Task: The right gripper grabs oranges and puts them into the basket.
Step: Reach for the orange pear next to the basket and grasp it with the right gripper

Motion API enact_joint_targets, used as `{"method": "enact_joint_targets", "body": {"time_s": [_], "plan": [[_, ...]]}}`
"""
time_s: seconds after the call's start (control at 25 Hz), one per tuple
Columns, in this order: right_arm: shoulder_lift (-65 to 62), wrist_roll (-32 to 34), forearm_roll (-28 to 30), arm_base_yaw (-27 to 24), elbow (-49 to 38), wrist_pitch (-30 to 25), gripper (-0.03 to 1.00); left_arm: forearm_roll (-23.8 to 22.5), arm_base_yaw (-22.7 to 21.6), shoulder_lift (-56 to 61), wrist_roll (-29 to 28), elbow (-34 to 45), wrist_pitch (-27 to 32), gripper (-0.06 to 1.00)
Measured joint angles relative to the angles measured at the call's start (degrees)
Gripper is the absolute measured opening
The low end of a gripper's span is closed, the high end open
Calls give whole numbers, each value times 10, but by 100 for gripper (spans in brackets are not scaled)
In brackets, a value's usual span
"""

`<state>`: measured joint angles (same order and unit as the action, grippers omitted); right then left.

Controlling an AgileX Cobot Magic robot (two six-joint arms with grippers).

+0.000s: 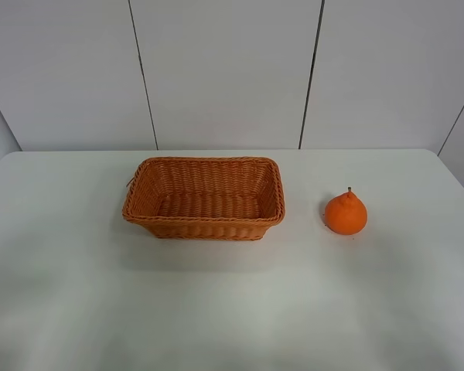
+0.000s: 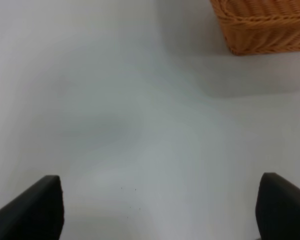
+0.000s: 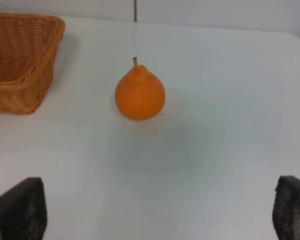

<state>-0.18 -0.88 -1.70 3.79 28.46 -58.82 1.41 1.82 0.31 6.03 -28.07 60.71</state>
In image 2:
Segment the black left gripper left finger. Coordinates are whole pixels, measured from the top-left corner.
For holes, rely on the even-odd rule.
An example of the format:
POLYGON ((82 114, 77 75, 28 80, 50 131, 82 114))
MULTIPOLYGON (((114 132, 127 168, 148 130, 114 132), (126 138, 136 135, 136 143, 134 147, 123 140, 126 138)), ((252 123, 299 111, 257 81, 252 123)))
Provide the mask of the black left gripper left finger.
POLYGON ((61 179, 46 175, 0 209, 0 240, 58 240, 64 223, 61 179))

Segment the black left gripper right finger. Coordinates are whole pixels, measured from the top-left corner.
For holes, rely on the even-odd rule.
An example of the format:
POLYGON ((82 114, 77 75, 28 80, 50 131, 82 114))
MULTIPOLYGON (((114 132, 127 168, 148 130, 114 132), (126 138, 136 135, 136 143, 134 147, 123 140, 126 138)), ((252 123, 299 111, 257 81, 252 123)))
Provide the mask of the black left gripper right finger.
POLYGON ((255 217, 262 240, 300 240, 300 188, 274 172, 264 173, 255 217))

